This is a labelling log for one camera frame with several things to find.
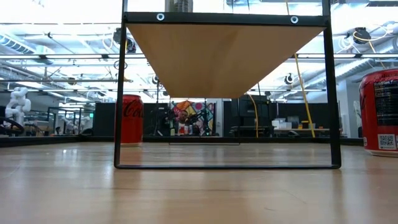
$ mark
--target yellow cable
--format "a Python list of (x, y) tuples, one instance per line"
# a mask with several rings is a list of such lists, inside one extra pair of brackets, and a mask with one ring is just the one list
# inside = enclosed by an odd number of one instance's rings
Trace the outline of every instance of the yellow cable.
[[(373, 50), (373, 53), (376, 54), (376, 50), (374, 49), (372, 42), (369, 41), (369, 45), (371, 46), (371, 48), (372, 48), (372, 50)], [(380, 62), (380, 63), (381, 63), (381, 66), (382, 66), (384, 69), (386, 69), (386, 67), (384, 66), (384, 64), (383, 64), (382, 62)]]
[(256, 106), (256, 102), (254, 101), (253, 97), (251, 97), (251, 95), (249, 95), (249, 97), (250, 97), (251, 101), (253, 102), (254, 112), (256, 114), (256, 138), (258, 138), (259, 137), (259, 117), (257, 115), (257, 106)]
[[(285, 0), (285, 3), (286, 3), (287, 15), (290, 15), (288, 0)], [(304, 84), (303, 84), (303, 81), (301, 79), (301, 74), (300, 74), (300, 69), (299, 69), (299, 60), (297, 58), (297, 54), (296, 53), (294, 53), (294, 59), (296, 61), (297, 75), (298, 75), (298, 80), (300, 81), (301, 91), (303, 93), (305, 109), (307, 110), (308, 121), (310, 122), (311, 134), (312, 134), (312, 137), (315, 138), (315, 132), (313, 130), (312, 119), (311, 119), (311, 114), (310, 114), (310, 108), (308, 107), (307, 96), (305, 95)]]

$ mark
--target metal stand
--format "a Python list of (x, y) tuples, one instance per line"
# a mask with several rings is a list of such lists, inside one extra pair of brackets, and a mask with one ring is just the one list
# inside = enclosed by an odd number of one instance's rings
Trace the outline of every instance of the metal stand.
[[(115, 117), (115, 150), (114, 166), (118, 169), (338, 169), (341, 167), (340, 131), (338, 105), (336, 97), (335, 63), (333, 58), (333, 39), (331, 32), (330, 0), (322, 0), (322, 16), (274, 16), (274, 15), (242, 15), (242, 14), (205, 14), (205, 13), (156, 13), (156, 12), (127, 12), (127, 0), (123, 0), (121, 44), (119, 53), (119, 75), (118, 75), (118, 98), (116, 101)], [(126, 24), (218, 24), (239, 26), (307, 26), (325, 27), (323, 31), (326, 66), (326, 86), (328, 94), (328, 105), (330, 111), (330, 148), (331, 164), (325, 166), (133, 166), (120, 164), (121, 152), (121, 122), (123, 103), (123, 81), (126, 49)], [(239, 142), (246, 141), (238, 136)], [(266, 139), (253, 139), (255, 142), (266, 142)]]

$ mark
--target black metal frame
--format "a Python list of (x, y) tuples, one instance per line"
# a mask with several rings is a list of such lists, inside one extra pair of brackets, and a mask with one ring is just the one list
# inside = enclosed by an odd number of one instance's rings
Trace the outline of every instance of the black metal frame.
[[(66, 107), (56, 107), (56, 106), (48, 107), (47, 108), (47, 121), (50, 122), (50, 112), (51, 112), (51, 110), (59, 110), (59, 111), (64, 111), (65, 112), (65, 116), (67, 115), (67, 112), (73, 112), (73, 124), (75, 124), (76, 114), (78, 113), (79, 114), (78, 130), (80, 130), (81, 114), (82, 113), (87, 113), (87, 111), (83, 111), (83, 108), (79, 108), (79, 111), (69, 110), (69, 109), (76, 109), (76, 108), (69, 107), (69, 106), (66, 106)], [(55, 117), (54, 117), (54, 123), (53, 123), (53, 131), (55, 131)]]
[[(219, 14), (219, 13), (179, 13), (179, 12), (127, 12), (128, 0), (123, 0), (121, 21), (121, 44), (119, 52), (118, 98), (116, 100), (114, 166), (118, 169), (338, 169), (341, 167), (340, 130), (336, 97), (335, 62), (331, 31), (330, 0), (322, 0), (322, 16), (298, 16), (298, 23), (291, 22), (292, 16)], [(331, 164), (326, 166), (132, 166), (120, 164), (121, 124), (123, 109), (123, 81), (126, 48), (126, 24), (227, 24), (250, 26), (310, 26), (324, 27), (326, 87), (330, 110)], [(263, 142), (260, 139), (251, 141)]]

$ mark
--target humanoid robot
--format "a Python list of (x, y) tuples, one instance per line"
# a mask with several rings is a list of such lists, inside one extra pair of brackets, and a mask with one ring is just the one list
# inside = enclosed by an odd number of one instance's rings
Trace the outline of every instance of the humanoid robot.
[[(22, 127), (24, 126), (24, 116), (25, 113), (30, 111), (31, 102), (26, 98), (28, 90), (26, 87), (16, 87), (14, 91), (11, 93), (10, 102), (6, 106), (6, 118), (12, 119), (20, 124)], [(3, 126), (9, 127), (11, 123), (7, 121), (3, 122)]]

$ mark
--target ceiling duct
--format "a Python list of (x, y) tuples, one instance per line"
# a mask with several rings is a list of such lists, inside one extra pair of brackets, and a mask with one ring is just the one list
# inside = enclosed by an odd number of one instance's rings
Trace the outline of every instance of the ceiling duct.
[[(23, 43), (17, 37), (0, 34), (0, 45), (12, 49), (20, 54), (53, 54), (53, 51), (46, 46)], [(34, 59), (36, 62), (51, 65), (53, 62), (48, 59)]]
[[(398, 36), (395, 36), (386, 42), (383, 42), (375, 46), (375, 50), (379, 54), (396, 54), (398, 53)], [(373, 54), (373, 50), (368, 50), (362, 54)], [(344, 78), (350, 77), (352, 75), (363, 72), (367, 69), (377, 66), (376, 58), (363, 58), (356, 60), (351, 63), (341, 63), (335, 67), (336, 80), (342, 80)], [(306, 80), (305, 88), (321, 88), (326, 86), (326, 72), (325, 69), (317, 70), (315, 72), (302, 74), (303, 78)], [(300, 83), (293, 83), (294, 90), (300, 89)]]
[[(379, 54), (396, 54), (398, 53), (398, 36), (379, 44), (376, 47), (376, 52)], [(368, 50), (364, 52), (364, 54), (373, 54), (372, 50)], [(335, 75), (336, 80), (342, 80), (344, 78), (350, 77), (352, 75), (361, 73), (365, 70), (373, 68), (377, 66), (377, 61), (374, 58), (364, 58), (361, 60), (357, 60), (355, 62), (347, 63), (347, 64), (339, 64), (335, 67)], [(326, 73), (322, 73), (319, 75), (322, 77), (321, 80), (314, 80), (306, 85), (306, 88), (311, 88), (315, 85), (326, 85)]]

